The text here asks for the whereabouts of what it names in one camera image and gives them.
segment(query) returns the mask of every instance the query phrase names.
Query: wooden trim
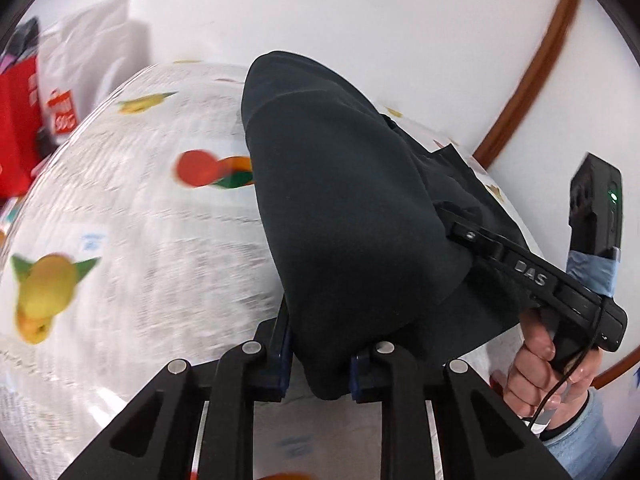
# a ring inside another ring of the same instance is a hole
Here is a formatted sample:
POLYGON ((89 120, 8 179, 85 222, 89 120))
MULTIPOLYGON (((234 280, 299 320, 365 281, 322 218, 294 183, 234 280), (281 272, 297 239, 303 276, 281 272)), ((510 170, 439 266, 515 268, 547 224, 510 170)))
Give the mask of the wooden trim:
POLYGON ((564 47, 567 30, 573 23, 580 0, 559 0, 545 37, 531 60, 515 93, 494 126, 474 153, 475 160, 489 168, 535 102, 564 47))
POLYGON ((591 386, 599 390, 603 386, 607 386, 611 381, 616 380, 620 375, 628 372, 640 362, 640 346, 631 354, 614 364, 611 368, 594 378, 591 386))

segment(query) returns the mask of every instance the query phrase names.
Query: fruit-patterned tablecloth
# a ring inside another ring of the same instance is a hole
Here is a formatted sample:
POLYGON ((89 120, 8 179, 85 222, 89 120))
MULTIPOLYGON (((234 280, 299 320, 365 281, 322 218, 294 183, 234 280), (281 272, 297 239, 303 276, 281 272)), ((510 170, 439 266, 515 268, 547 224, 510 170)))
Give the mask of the fruit-patterned tablecloth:
MULTIPOLYGON (((59 476, 170 360, 219 358, 276 315, 282 288, 240 118, 246 69, 153 66, 55 154, 0 253, 0 429, 37 480, 59 476)), ((380 107, 428 150, 448 144, 380 107)), ((463 157, 537 245, 497 184, 463 157)), ((517 328, 468 356, 506 369, 517 328)), ((379 478, 380 409, 312 397, 255 415, 255 478, 379 478)))

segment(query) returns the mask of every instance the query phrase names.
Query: blue tape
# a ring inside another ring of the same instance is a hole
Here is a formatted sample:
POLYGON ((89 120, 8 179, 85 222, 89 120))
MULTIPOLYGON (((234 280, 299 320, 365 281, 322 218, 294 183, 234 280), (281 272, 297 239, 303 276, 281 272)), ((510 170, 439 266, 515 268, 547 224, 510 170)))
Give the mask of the blue tape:
POLYGON ((613 298, 619 264, 601 256, 569 251, 566 273, 596 294, 613 298))

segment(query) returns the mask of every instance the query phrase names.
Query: white wall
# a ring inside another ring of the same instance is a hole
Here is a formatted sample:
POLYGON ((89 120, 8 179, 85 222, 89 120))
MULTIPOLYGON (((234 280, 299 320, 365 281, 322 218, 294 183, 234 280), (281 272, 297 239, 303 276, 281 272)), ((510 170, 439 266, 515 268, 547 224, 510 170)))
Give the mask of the white wall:
POLYGON ((624 445, 640 415, 639 374, 638 367, 633 367, 600 390, 604 418, 616 447, 624 445))
POLYGON ((545 257, 563 268, 569 182, 585 152, 623 179, 622 264, 615 299, 629 326, 613 364, 640 345, 640 67, 596 0, 582 0, 566 47, 540 97, 491 168, 545 257))
MULTIPOLYGON (((37 0, 45 26, 99 0, 37 0)), ((132 0, 152 60, 248 66, 273 49, 316 58, 372 100, 473 150, 544 35, 557 0, 132 0)))

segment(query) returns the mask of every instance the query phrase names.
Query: shopping bag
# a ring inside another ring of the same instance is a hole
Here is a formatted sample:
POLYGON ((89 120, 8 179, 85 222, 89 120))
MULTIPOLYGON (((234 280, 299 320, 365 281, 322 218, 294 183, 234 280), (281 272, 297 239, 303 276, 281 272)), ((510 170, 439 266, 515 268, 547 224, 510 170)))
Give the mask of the shopping bag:
POLYGON ((36 134, 42 127, 36 57, 0 75, 0 198, 24 195, 40 162, 36 134))
POLYGON ((45 124, 58 144, 143 66, 137 65, 129 0, 65 16, 40 37, 38 80, 45 124))

